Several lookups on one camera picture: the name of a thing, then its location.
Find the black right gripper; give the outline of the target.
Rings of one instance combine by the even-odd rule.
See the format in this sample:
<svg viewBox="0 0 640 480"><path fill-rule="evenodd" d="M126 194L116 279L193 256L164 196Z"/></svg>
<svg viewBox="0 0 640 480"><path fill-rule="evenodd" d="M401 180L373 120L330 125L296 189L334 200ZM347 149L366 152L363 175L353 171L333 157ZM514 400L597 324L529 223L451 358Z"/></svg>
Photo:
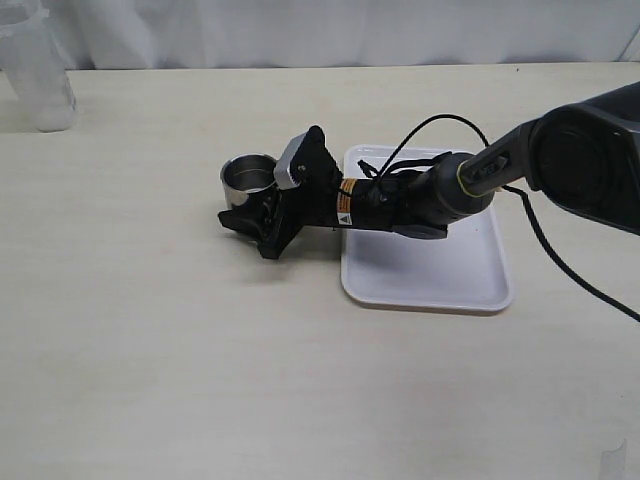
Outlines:
<svg viewBox="0 0 640 480"><path fill-rule="evenodd" d="M343 174L325 145L325 134L311 126L294 159L294 172L301 184L291 190L279 190L275 211L224 210L218 213L220 224L259 243L259 253L278 259L284 249L305 226L337 225L337 194Z"/></svg>

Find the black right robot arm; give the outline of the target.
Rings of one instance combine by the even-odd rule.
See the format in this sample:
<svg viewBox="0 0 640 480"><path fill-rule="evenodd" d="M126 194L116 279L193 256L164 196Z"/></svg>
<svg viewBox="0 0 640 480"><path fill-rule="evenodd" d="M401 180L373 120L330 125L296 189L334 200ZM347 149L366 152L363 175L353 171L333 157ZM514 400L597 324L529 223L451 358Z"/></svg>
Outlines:
<svg viewBox="0 0 640 480"><path fill-rule="evenodd" d="M483 212L499 189L519 179L554 204L630 233L639 230L639 87L556 108L476 154L431 159L391 156L348 178L311 127L272 163L267 185L230 203L218 218L278 258L298 232L327 227L443 239L452 223Z"/></svg>

